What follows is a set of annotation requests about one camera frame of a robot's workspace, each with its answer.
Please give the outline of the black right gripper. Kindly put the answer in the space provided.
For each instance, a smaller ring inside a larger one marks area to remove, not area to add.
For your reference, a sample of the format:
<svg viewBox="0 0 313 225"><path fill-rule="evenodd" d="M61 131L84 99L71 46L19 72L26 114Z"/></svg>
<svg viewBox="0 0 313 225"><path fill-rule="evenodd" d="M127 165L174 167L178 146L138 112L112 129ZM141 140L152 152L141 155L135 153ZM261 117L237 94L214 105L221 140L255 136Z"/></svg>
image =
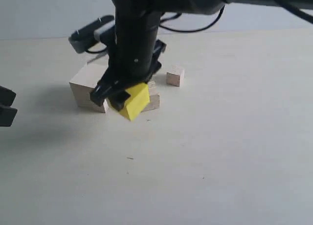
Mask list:
<svg viewBox="0 0 313 225"><path fill-rule="evenodd" d="M108 48L109 66L90 92L94 104L101 106L109 98L110 105L121 111L131 97L122 88L147 82L159 71L158 60L166 49L166 43L157 39L161 15L159 11L140 16L116 12L114 32L101 36Z"/></svg>

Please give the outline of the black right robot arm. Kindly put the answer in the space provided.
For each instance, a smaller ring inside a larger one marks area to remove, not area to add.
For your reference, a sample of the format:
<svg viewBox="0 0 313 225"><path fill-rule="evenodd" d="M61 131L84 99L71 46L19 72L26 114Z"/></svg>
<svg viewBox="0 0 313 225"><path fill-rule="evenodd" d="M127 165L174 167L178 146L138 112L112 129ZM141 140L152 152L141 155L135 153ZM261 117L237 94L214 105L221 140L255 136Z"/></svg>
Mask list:
<svg viewBox="0 0 313 225"><path fill-rule="evenodd" d="M130 97L126 89L147 83L161 68L158 58L164 44L157 39L161 17L166 12L212 15L225 5L242 3L278 6L311 23L306 13L313 0L112 0L115 24L106 39L109 67L90 93L90 99L101 105L105 99L120 110Z"/></svg>

